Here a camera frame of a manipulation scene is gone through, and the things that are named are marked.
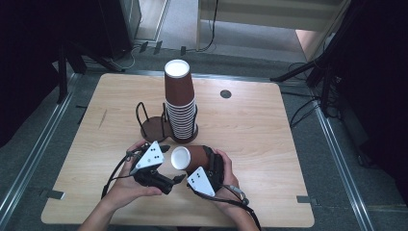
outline metal frame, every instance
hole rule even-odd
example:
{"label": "metal frame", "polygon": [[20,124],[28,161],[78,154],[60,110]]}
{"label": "metal frame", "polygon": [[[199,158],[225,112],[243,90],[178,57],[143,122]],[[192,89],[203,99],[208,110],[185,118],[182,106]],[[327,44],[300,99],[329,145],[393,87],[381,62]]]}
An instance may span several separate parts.
{"label": "metal frame", "polygon": [[47,124],[39,135],[36,144],[34,145],[26,162],[24,163],[24,166],[21,168],[12,186],[3,197],[0,206],[1,231],[6,230],[7,223],[9,222],[9,219],[12,216],[18,201],[20,200],[27,185],[29,184],[31,177],[33,176],[34,171],[36,170],[38,163],[41,160],[45,148],[54,135],[54,132],[64,115],[66,107],[69,105],[69,102],[72,98],[72,93],[74,92],[79,76],[81,76],[81,74],[73,74],[71,76],[68,86],[68,88],[70,89],[69,94],[60,104],[55,107],[52,115],[48,119]]}
{"label": "metal frame", "polygon": [[[311,95],[317,94],[315,91],[311,90]],[[315,101],[314,104],[315,106],[317,106],[319,102]],[[357,185],[355,184],[354,179],[351,175],[351,172],[348,169],[343,152],[336,140],[336,136],[333,132],[330,121],[324,116],[321,110],[317,110],[317,115],[319,123],[321,125],[321,129],[323,130],[324,136],[327,140],[327,144],[329,145],[330,151],[333,155],[337,170],[339,171],[340,177],[342,179],[345,192],[347,193],[348,199],[350,200],[350,204],[354,211],[354,215],[357,218],[357,222],[360,225],[360,229],[366,231],[374,230],[366,204],[364,203],[363,198],[358,191]]]}

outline floor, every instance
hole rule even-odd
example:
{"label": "floor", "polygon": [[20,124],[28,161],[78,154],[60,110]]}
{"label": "floor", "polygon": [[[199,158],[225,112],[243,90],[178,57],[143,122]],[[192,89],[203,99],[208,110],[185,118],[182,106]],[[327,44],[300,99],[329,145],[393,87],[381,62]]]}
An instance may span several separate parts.
{"label": "floor", "polygon": [[[161,41],[162,48],[175,50],[182,46],[187,50],[196,48],[198,1],[140,0],[140,8],[143,22],[137,42],[149,41],[155,46]],[[210,43],[212,27],[212,21],[201,20],[199,48]],[[206,53],[290,63],[306,61],[292,29],[221,21],[216,21],[214,42]]]}

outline white controller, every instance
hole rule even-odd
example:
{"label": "white controller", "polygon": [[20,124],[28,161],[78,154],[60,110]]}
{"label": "white controller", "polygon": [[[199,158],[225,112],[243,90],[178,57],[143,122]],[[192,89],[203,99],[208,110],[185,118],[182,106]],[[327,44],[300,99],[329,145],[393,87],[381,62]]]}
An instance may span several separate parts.
{"label": "white controller", "polygon": [[192,189],[197,192],[204,193],[209,196],[216,195],[203,167],[199,167],[195,172],[193,172],[189,178],[187,178],[187,181]]}
{"label": "white controller", "polygon": [[139,169],[159,165],[162,164],[164,161],[165,156],[163,156],[159,144],[156,141],[154,141],[150,145],[149,149],[138,161],[138,163],[135,165],[135,168],[133,168],[133,170],[130,172],[130,175],[135,174]]}

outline wooden table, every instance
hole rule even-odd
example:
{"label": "wooden table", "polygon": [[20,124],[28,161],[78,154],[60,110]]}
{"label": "wooden table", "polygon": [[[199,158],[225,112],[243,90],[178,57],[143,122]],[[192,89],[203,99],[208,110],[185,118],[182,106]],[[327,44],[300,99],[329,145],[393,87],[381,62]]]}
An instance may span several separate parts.
{"label": "wooden table", "polygon": [[[307,196],[279,87],[272,83],[193,78],[198,107],[198,137],[189,144],[224,150],[263,227],[310,227],[314,217]],[[220,96],[230,90],[231,98]],[[165,101],[162,76],[105,74],[69,150],[54,186],[63,200],[48,199],[45,223],[82,223],[100,199],[103,186],[125,150],[141,139],[135,108],[146,106],[159,116]],[[171,145],[158,171],[173,178],[183,173],[172,167]],[[187,188],[186,179],[169,195],[142,197],[118,210],[114,224],[156,226],[232,226],[212,202]]]}

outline gray floor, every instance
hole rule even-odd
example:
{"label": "gray floor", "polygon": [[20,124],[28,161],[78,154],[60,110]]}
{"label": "gray floor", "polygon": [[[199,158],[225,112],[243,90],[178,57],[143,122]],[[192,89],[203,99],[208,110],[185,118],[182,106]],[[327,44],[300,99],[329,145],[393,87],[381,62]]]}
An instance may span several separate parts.
{"label": "gray floor", "polygon": [[[157,37],[157,41],[163,42],[163,48],[196,48],[197,9],[198,1],[169,1]],[[305,62],[294,30],[218,21],[216,34],[213,46],[207,53],[290,63]],[[212,21],[202,20],[199,47],[207,46],[211,37]]]}
{"label": "gray floor", "polygon": [[166,15],[168,0],[140,0],[141,22],[137,40],[155,41]]}
{"label": "gray floor", "polygon": [[[172,5],[173,3],[179,4],[179,1],[171,1],[169,10],[172,8],[177,9],[177,7]],[[280,76],[286,73],[289,68],[293,68],[292,63],[302,62],[302,59],[304,61],[304,58],[301,57],[302,53],[298,42],[296,42],[294,31],[286,29],[275,30],[274,36],[277,39],[274,39],[273,43],[268,43],[269,39],[265,40],[267,44],[257,42],[257,44],[259,43],[258,45],[264,47],[259,48],[259,50],[262,50],[261,53],[257,53],[258,48],[253,49],[250,45],[247,46],[248,49],[228,49],[228,44],[245,47],[243,44],[246,42],[250,44],[251,42],[247,41],[248,37],[242,37],[241,41],[226,43],[231,39],[226,33],[222,33],[219,36],[216,34],[217,48],[209,54],[191,52],[181,57],[177,47],[181,45],[193,47],[195,46],[195,38],[186,38],[187,33],[183,35],[176,33],[176,36],[172,36],[170,33],[167,33],[171,31],[167,27],[168,22],[168,20],[165,20],[159,40],[163,41],[164,48],[175,50],[162,49],[159,54],[153,55],[153,48],[149,48],[143,53],[139,53],[139,49],[135,49],[133,52],[135,64],[128,68],[126,73],[139,73],[141,70],[163,71],[166,62],[181,58],[189,62],[193,73],[242,76],[249,80],[256,79],[267,82],[268,77]],[[234,29],[237,25],[231,26],[233,26],[230,29],[231,31],[237,29]],[[285,42],[279,44],[277,42],[279,40],[284,40]],[[269,56],[264,57],[261,54],[269,54]],[[117,61],[117,63],[123,66],[130,65],[133,63],[133,59],[129,56]],[[6,230],[75,230],[78,227],[77,225],[70,224],[43,224],[40,220],[40,214],[46,199],[40,197],[39,194],[43,189],[52,189],[64,163],[69,146],[75,137],[79,127],[78,122],[85,111],[76,106],[88,105],[99,77],[103,73],[108,72],[98,64],[87,63],[87,65],[89,69],[78,80],[79,83],[76,89],[72,91],[73,96],[66,112],[54,136],[48,143],[38,168],[34,171],[33,178],[17,204]],[[298,78],[304,79],[304,76],[299,75]],[[309,89],[305,87],[304,81],[293,78],[286,84],[281,85],[281,91],[283,92],[282,96],[288,119],[291,119],[296,110],[307,102],[309,98],[294,96],[285,92],[308,94]],[[8,163],[0,168],[0,174],[2,175],[0,183],[1,197],[5,195],[25,163],[38,136],[46,125],[48,117],[50,117],[56,106],[57,98],[58,90],[55,89],[21,126],[13,139],[7,145],[0,148],[2,163]],[[311,108],[312,105],[306,107],[302,110],[301,114],[306,113]],[[342,122],[338,119],[329,120],[336,134],[337,142],[344,154],[347,166],[355,180],[357,189],[366,204],[373,228],[375,230],[387,231],[406,230],[406,227],[408,227],[408,210],[395,188],[394,180],[381,169],[360,167],[356,158],[357,150],[352,144]],[[292,132],[308,194],[318,202],[318,204],[314,204],[312,207],[316,223],[310,230],[359,230],[360,226],[350,204],[349,196],[344,189],[344,183],[334,162],[326,137],[322,132],[317,114],[311,114],[305,118],[292,129]],[[147,227],[128,226],[112,226],[110,228],[110,230],[121,231],[149,229]],[[271,230],[298,229],[274,228]]]}

